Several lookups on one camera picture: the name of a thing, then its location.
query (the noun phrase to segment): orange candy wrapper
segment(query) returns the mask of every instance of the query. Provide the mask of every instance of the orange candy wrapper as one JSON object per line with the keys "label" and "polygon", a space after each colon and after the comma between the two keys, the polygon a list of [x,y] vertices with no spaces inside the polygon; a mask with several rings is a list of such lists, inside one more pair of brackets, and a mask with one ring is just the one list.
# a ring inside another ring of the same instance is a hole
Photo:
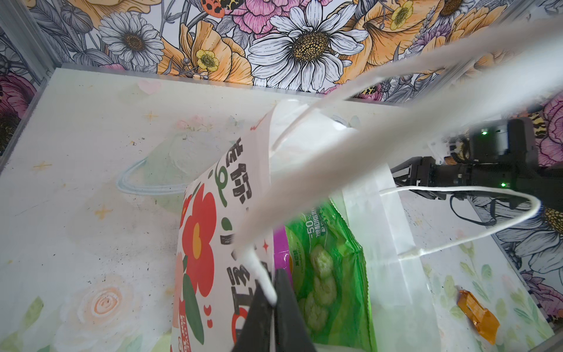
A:
{"label": "orange candy wrapper", "polygon": [[473,321],[479,335],[494,345],[498,327],[501,326],[497,317],[477,302],[471,292],[462,289],[459,295],[458,306]]}

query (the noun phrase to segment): white paper bag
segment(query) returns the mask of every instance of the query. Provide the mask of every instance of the white paper bag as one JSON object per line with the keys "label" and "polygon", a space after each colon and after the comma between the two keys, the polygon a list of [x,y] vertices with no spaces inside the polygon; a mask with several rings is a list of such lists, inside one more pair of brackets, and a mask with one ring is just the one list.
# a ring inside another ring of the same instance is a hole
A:
{"label": "white paper bag", "polygon": [[[244,213],[267,189],[270,178],[275,182],[288,171],[307,167],[317,154],[356,132],[316,112],[272,153],[273,141],[306,108],[296,100],[280,102],[187,187],[178,236],[178,251],[187,259],[183,261],[182,282],[176,283],[182,285],[182,294],[179,326],[172,328],[172,351],[232,349],[248,313],[256,282],[232,257],[230,235],[236,233]],[[245,165],[245,172],[239,175],[237,170],[241,164]],[[248,186],[251,197],[246,193]],[[391,186],[394,186],[393,180],[389,169],[385,168],[345,188],[342,194],[336,192],[335,203],[339,204],[339,211],[347,215],[352,232],[364,247],[378,349],[385,352],[435,351],[440,346],[436,316],[420,260],[401,263],[397,260],[397,253],[406,251],[413,243],[403,208],[398,196],[382,199],[378,193],[379,189]],[[215,217],[202,216],[199,207],[210,213],[214,207]],[[206,222],[197,228],[198,219],[215,225],[209,242],[209,234],[203,232],[208,231],[203,225]],[[254,245],[262,264],[273,272],[271,233],[262,243]],[[200,260],[204,255],[213,257],[212,274],[208,264],[202,266],[204,262]],[[330,350],[350,349],[330,347]]]}

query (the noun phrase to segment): green snack bag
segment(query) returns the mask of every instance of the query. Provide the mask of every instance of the green snack bag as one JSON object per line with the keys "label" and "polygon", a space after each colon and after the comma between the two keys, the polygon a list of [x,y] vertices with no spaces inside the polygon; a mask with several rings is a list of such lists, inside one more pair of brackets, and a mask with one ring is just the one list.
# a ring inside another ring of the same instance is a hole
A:
{"label": "green snack bag", "polygon": [[376,352],[361,246],[332,202],[286,224],[293,289],[314,343]]}

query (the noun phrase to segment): gold star drawing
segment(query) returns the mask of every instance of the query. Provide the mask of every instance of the gold star drawing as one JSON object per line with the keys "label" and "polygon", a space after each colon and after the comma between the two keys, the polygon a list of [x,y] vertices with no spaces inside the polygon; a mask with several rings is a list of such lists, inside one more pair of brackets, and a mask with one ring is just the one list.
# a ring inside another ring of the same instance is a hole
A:
{"label": "gold star drawing", "polygon": [[145,118],[149,119],[149,122],[152,122],[154,118],[158,117],[158,115],[154,115],[153,112],[150,112],[148,115],[145,115]]}
{"label": "gold star drawing", "polygon": [[96,215],[99,220],[103,220],[105,218],[105,215],[109,212],[112,212],[112,211],[113,211],[113,209],[106,209],[106,207],[102,205],[102,209],[96,210],[94,212],[94,215]]}
{"label": "gold star drawing", "polygon": [[41,171],[41,170],[45,170],[45,169],[48,168],[49,166],[53,166],[53,164],[45,164],[45,162],[43,161],[43,162],[41,162],[41,164],[35,165],[35,166],[33,167],[33,169],[34,169],[34,170]]}

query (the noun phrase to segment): painted table surface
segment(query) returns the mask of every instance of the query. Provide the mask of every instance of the painted table surface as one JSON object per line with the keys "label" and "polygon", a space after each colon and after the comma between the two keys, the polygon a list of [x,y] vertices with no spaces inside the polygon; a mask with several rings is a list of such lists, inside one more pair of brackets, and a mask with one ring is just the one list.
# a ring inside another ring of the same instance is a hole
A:
{"label": "painted table surface", "polygon": [[[0,175],[0,350],[167,352],[182,194],[123,194],[116,179],[146,157],[132,182],[189,182],[241,126],[293,97],[58,69]],[[396,109],[347,101],[331,113],[385,124]],[[454,219],[447,202],[401,198],[421,246],[481,230]],[[422,261],[444,351],[526,351],[552,334],[492,239]],[[456,286],[480,288],[501,320],[499,346],[453,308]]]}

